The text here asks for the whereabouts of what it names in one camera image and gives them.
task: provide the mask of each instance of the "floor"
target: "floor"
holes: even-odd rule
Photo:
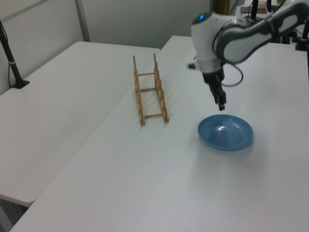
[[[0,232],[9,232],[28,208],[0,199]]]

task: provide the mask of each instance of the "wooden rack post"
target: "wooden rack post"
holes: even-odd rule
[[[162,83],[160,79],[160,72],[158,69],[158,63],[156,62],[156,57],[154,53],[154,72],[149,72],[149,73],[143,73],[139,74],[138,70],[136,68],[136,62],[135,62],[135,56],[133,56],[133,63],[134,63],[134,83],[135,83],[135,92],[136,92],[136,99],[137,99],[137,104],[139,108],[139,114],[140,114],[140,124],[145,125],[145,119],[146,118],[153,118],[153,117],[159,117],[162,116],[163,120],[165,122],[169,121],[169,114],[168,110],[166,107],[165,103],[165,97],[164,97],[164,90],[162,89]],[[147,76],[147,75],[154,75],[154,88],[145,88],[141,89],[140,88],[140,76]],[[161,113],[160,114],[154,114],[154,115],[144,115],[144,110],[143,110],[143,104],[142,104],[142,99],[141,99],[141,93],[142,92],[149,92],[149,91],[156,91],[159,104],[161,107]]]

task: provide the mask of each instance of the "wooden rack rung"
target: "wooden rack rung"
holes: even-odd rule
[[[156,90],[156,88],[144,88],[144,89],[141,89],[140,91],[141,92],[149,92],[149,91],[154,91]]]
[[[154,115],[145,115],[145,118],[151,118],[151,117],[161,117],[162,114],[154,114]]]
[[[155,74],[154,72],[149,72],[149,73],[139,74],[139,76],[149,76],[149,75],[154,75],[154,74]]]

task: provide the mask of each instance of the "black stand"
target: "black stand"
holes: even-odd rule
[[[295,50],[297,51],[307,51],[308,46],[308,32],[309,32],[309,19],[305,21],[305,27],[303,31],[303,35],[301,38],[297,38],[297,44],[295,46]]]
[[[29,84],[29,81],[25,81],[21,78],[20,73],[18,71],[17,65],[15,63],[13,54],[11,52],[11,49],[9,47],[9,42],[8,42],[8,38],[6,37],[6,33],[4,30],[4,27],[0,21],[0,41],[2,44],[2,47],[4,49],[5,55],[9,61],[9,64],[11,66],[12,72],[15,76],[15,84],[12,86],[12,88],[18,88],[21,89],[24,86],[26,86],[27,84]]]

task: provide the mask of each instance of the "black cable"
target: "black cable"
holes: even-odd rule
[[[11,86],[11,81],[10,81],[10,64],[9,64],[9,75],[8,75],[8,79],[9,79],[9,86],[10,86],[10,88],[12,88],[12,86]]]
[[[247,22],[249,21],[249,12],[250,12],[250,8],[251,8],[252,4],[253,4],[253,1],[251,2],[250,6],[249,6],[248,15],[247,15]]]
[[[215,37],[214,37],[214,39],[213,39],[213,41],[212,41],[212,51],[214,52],[214,54],[215,54],[217,57],[219,57],[219,58],[220,58],[221,60],[223,60],[225,63],[232,65],[234,68],[236,68],[236,69],[240,72],[240,74],[241,74],[241,79],[240,79],[240,81],[238,81],[237,83],[231,84],[231,85],[226,85],[226,84],[223,84],[223,83],[222,83],[222,85],[223,85],[224,87],[234,87],[234,86],[239,85],[239,84],[242,82],[242,80],[243,80],[243,72],[242,72],[242,70],[241,70],[239,67],[237,67],[235,64],[233,64],[233,63],[231,63],[231,62],[228,62],[228,61],[227,61],[226,59],[224,59],[223,57],[220,57],[220,56],[215,52],[215,50],[214,50],[214,43],[215,43],[215,40],[217,39],[217,37],[218,37],[218,35],[220,34],[220,32],[224,29],[224,27],[225,27],[228,23],[230,23],[230,21],[224,23],[224,24],[222,25],[222,27],[220,28],[220,30],[218,31],[218,33],[215,35]]]
[[[240,79],[240,81],[238,81],[237,83],[231,84],[231,85],[226,85],[226,84],[221,83],[221,85],[224,86],[224,87],[234,87],[234,86],[237,86],[237,85],[239,85],[239,84],[242,82],[242,80],[243,80],[243,72],[242,72],[242,70],[241,70],[239,67],[237,67],[235,64],[230,64],[230,65],[232,65],[235,69],[237,69],[237,70],[240,72],[240,74],[241,74],[241,79]]]
[[[6,40],[8,40],[8,35],[6,34],[6,31],[4,29],[4,26],[3,26],[2,22],[1,22],[1,20],[0,20],[0,26],[1,26],[2,30],[3,30],[3,32],[4,32]]]
[[[248,13],[249,13],[249,11],[250,11],[250,9],[249,9],[249,8],[252,6],[252,4],[253,4],[253,1],[251,2],[250,6],[248,6],[248,7],[247,7]]]

